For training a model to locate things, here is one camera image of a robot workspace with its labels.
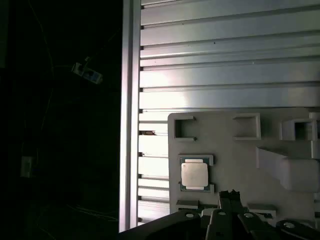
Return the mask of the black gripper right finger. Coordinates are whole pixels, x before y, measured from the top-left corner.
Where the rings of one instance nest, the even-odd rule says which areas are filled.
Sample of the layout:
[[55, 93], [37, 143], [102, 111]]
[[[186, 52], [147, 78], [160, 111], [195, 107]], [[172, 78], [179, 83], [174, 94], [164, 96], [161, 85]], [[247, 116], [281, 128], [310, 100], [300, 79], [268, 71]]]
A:
[[240, 193], [231, 191], [233, 225], [247, 240], [318, 240], [320, 232], [303, 223], [284, 219], [275, 226], [243, 207]]

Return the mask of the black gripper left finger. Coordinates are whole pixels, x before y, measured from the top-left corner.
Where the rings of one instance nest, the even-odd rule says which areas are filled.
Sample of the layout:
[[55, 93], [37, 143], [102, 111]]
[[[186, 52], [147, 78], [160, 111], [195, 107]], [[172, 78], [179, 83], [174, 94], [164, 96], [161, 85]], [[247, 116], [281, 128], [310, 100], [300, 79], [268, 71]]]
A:
[[192, 210], [180, 210], [119, 233], [120, 240], [230, 240], [232, 216], [230, 193], [219, 193], [220, 208], [212, 212], [207, 227]]

